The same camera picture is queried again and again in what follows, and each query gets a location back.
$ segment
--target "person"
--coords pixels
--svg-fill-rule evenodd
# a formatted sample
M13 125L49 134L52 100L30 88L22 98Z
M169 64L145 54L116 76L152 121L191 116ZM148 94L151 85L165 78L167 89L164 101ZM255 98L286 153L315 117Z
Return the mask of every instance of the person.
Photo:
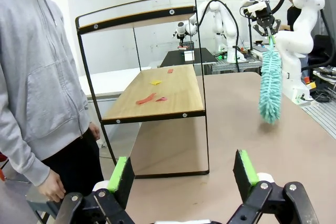
M292 6L287 10L287 25L281 24L279 30L294 31L294 23L301 14L301 9L295 7L293 0L289 0L289 2ZM305 58L300 58L300 61L302 67L308 66L308 55ZM308 70L302 72L303 78L307 76L309 76Z
M50 200L103 180L96 140L51 0L0 0L0 152Z

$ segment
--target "stool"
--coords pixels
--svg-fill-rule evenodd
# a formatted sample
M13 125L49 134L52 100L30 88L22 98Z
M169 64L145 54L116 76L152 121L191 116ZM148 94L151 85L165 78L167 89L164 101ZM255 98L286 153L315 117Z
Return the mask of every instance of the stool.
M37 219L42 224L47 224L49 216L52 216L54 219L57 217L57 213L60 208L60 203L56 203L48 200L48 198L40 194L35 186L31 186L27 195L26 200L36 215ZM45 212L46 214L42 216L39 212Z

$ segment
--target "hoodie cuff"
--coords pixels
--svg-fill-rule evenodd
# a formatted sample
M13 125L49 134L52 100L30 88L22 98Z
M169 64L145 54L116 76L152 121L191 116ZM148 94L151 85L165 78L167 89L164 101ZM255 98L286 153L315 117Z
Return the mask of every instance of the hoodie cuff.
M30 168L23 173L34 186L40 186L49 176L50 168L37 158L34 159Z

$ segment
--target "hoodie pocket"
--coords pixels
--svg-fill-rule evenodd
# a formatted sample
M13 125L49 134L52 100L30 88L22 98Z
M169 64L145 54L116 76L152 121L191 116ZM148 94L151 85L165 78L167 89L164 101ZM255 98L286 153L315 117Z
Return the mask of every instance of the hoodie pocket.
M40 68L27 79L27 137L43 138L73 116L54 63Z

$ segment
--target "wooden shelf board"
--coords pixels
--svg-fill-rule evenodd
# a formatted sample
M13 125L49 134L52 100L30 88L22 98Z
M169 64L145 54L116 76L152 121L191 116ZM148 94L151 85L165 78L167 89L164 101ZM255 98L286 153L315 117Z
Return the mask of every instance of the wooden shelf board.
M172 9L175 11L174 15L170 14L170 10ZM183 6L125 15L81 26L78 28L78 32L79 34L87 34L102 30L137 28L169 22L178 22L181 20L188 20L191 15L194 14L193 10L194 6Z
M155 80L162 83L152 85ZM120 95L103 121L203 111L199 90L193 65L143 70ZM136 104L152 93L156 93L152 101ZM168 100L156 102L161 97Z

